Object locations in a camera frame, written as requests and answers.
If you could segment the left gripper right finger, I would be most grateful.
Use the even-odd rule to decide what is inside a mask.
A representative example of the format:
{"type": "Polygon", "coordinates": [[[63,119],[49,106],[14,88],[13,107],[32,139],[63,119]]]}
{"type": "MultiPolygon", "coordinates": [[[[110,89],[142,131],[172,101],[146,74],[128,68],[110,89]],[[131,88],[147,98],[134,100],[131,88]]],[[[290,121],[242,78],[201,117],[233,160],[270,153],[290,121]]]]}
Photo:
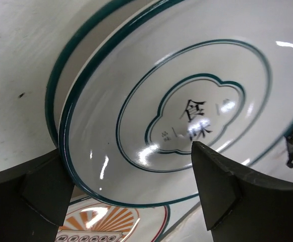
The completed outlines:
{"type": "Polygon", "coordinates": [[[222,156],[201,142],[191,160],[214,241],[293,241],[293,183],[222,156]]]}

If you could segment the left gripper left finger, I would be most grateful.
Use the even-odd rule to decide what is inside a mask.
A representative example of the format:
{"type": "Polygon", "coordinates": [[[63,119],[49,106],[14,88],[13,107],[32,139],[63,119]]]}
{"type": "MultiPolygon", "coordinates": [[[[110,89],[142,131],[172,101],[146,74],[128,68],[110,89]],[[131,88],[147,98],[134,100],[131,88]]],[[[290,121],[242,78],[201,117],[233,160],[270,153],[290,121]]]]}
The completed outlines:
{"type": "Polygon", "coordinates": [[[74,183],[58,150],[0,172],[0,241],[54,241],[74,183]]]}

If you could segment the white plate black lettering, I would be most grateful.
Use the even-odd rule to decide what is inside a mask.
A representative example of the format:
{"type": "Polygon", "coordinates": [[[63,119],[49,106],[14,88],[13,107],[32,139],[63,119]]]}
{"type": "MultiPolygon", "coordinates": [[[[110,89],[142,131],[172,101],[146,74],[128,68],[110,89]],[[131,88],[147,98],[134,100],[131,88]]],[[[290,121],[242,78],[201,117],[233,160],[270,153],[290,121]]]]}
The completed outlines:
{"type": "Polygon", "coordinates": [[[123,22],[150,1],[89,1],[70,20],[74,28],[50,72],[44,100],[52,150],[57,148],[62,108],[75,78],[96,48],[123,22]]]}

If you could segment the orange sunburst pattern plate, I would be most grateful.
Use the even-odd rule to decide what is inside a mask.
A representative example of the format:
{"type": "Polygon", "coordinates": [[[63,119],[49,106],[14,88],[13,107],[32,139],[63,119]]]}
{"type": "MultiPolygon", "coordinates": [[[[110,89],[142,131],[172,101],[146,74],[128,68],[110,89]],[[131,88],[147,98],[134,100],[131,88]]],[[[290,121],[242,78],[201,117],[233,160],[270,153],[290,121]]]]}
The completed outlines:
{"type": "Polygon", "coordinates": [[[55,241],[160,241],[170,207],[125,208],[89,197],[71,199],[55,241]]]}

